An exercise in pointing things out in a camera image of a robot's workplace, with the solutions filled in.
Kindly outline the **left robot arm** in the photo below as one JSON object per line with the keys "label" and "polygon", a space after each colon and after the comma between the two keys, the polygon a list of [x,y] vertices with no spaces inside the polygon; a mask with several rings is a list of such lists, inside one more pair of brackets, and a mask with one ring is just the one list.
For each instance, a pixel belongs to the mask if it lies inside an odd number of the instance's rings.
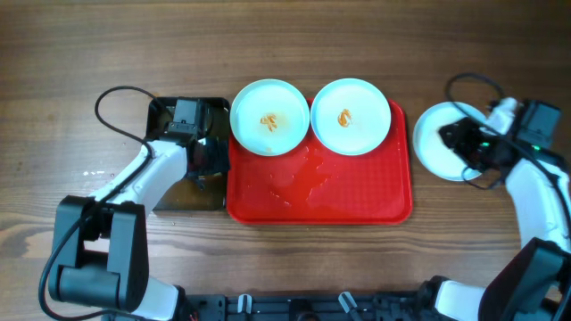
{"label": "left robot arm", "polygon": [[177,182],[229,169],[228,141],[144,141],[137,157],[89,196],[66,196],[56,208],[52,253],[37,299],[94,308],[88,318],[186,320],[185,290],[150,275],[146,217]]}

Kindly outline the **white plate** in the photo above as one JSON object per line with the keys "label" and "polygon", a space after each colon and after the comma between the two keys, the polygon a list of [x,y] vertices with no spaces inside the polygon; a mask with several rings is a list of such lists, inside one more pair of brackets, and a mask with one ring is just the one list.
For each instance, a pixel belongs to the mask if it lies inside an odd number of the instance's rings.
{"label": "white plate", "polygon": [[359,156],[375,150],[392,125],[389,102],[374,85],[341,78],[325,85],[310,107],[315,137],[330,151]]}
{"label": "white plate", "polygon": [[482,175],[474,169],[463,170],[466,163],[446,147],[438,130],[465,118],[451,102],[438,103],[426,110],[418,119],[413,131],[413,148],[422,165],[432,174],[448,181],[461,182]]}
{"label": "white plate", "polygon": [[243,148],[273,157],[292,151],[302,142],[310,127],[310,107],[296,87],[266,78],[252,82],[237,94],[229,122]]}

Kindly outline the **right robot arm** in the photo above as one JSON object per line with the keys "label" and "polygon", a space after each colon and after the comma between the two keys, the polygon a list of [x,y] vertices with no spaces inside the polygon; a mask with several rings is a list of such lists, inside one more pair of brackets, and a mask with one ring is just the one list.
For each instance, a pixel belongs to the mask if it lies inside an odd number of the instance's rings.
{"label": "right robot arm", "polygon": [[569,176],[563,160],[511,124],[490,130],[463,117],[437,126],[425,149],[460,170],[496,169],[517,214],[522,248],[485,287],[446,280],[434,312],[450,320],[568,320],[570,318]]}

